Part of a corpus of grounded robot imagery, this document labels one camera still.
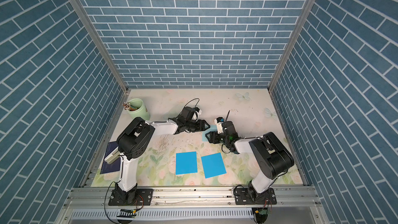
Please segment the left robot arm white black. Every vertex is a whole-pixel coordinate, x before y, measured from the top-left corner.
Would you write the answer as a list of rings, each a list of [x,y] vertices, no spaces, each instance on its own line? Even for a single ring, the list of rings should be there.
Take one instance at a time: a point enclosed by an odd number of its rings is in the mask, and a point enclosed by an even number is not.
[[[154,136],[203,132],[210,128],[206,120],[199,119],[200,109],[184,107],[177,117],[167,121],[150,122],[136,117],[118,136],[118,148],[113,155],[121,158],[120,175],[112,190],[114,199],[123,205],[131,205],[137,199],[137,168],[139,157],[147,149]]]

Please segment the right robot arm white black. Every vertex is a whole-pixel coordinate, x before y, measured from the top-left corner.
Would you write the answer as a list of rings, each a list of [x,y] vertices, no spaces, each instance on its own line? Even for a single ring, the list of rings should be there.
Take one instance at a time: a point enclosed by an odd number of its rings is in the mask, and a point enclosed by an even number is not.
[[[243,197],[242,203],[275,204],[271,185],[294,166],[294,158],[273,132],[253,138],[242,138],[235,130],[232,121],[216,119],[216,131],[205,134],[211,144],[221,144],[234,154],[251,153],[260,168],[257,176],[247,188],[234,191],[237,198]]]

